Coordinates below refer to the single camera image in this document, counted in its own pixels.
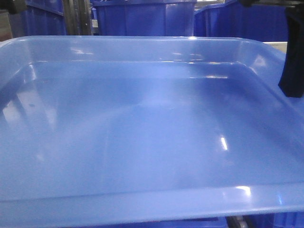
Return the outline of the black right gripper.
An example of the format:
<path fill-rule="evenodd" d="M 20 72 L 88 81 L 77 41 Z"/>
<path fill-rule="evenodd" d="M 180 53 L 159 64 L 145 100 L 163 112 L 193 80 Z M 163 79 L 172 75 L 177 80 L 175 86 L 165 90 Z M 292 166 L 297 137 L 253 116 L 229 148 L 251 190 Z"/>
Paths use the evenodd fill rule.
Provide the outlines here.
<path fill-rule="evenodd" d="M 287 97 L 304 95 L 304 0 L 239 0 L 244 7 L 271 5 L 287 7 L 288 41 L 285 65 L 278 86 Z"/>

